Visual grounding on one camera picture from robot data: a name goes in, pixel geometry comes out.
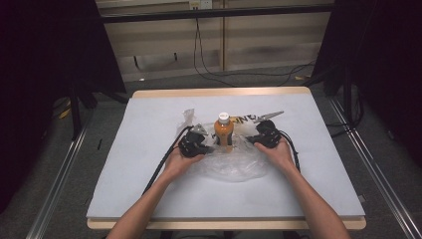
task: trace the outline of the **wall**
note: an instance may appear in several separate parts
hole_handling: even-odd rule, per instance
[[[332,0],[214,0],[213,8],[248,8],[288,5],[331,3]],[[121,1],[97,0],[102,15],[125,13],[150,13],[188,10],[189,2],[180,0]],[[215,71],[253,69],[305,64],[317,58],[329,13],[287,14],[231,18],[200,19],[199,26],[204,58],[208,68]],[[193,19],[106,24],[122,74],[129,74],[123,63],[140,56],[140,64],[151,56],[173,54],[186,56],[190,60],[174,64],[168,62],[157,69],[151,64],[142,65],[142,70],[193,71],[196,21]]]

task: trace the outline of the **white table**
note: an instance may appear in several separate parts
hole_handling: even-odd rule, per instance
[[[244,116],[285,111],[273,118],[299,152],[302,175],[338,213],[348,229],[366,225],[364,211],[307,88],[139,91],[109,152],[88,211],[88,225],[110,229],[141,195],[174,141],[182,112],[214,121],[220,112]],[[274,168],[256,179],[227,182],[184,175],[163,195],[147,229],[306,229],[286,179]]]

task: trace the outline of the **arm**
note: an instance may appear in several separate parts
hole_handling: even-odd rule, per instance
[[[173,149],[156,181],[115,223],[107,238],[140,238],[167,186],[204,155],[185,158]]]
[[[273,165],[286,176],[316,238],[350,238],[335,211],[296,169],[285,139],[282,139],[275,148],[266,148],[258,142],[255,143],[255,147],[265,153]]]

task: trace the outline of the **person's left hand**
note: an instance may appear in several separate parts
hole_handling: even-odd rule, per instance
[[[168,178],[172,181],[184,174],[190,165],[198,162],[203,157],[203,154],[199,154],[194,157],[184,157],[183,154],[180,153],[180,149],[176,147],[165,161],[165,167],[162,174],[168,176]]]

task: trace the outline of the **plastic bottle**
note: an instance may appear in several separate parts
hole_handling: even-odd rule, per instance
[[[214,122],[215,134],[217,135],[217,144],[227,147],[227,151],[233,149],[232,134],[234,125],[230,121],[229,114],[220,113],[218,119]]]

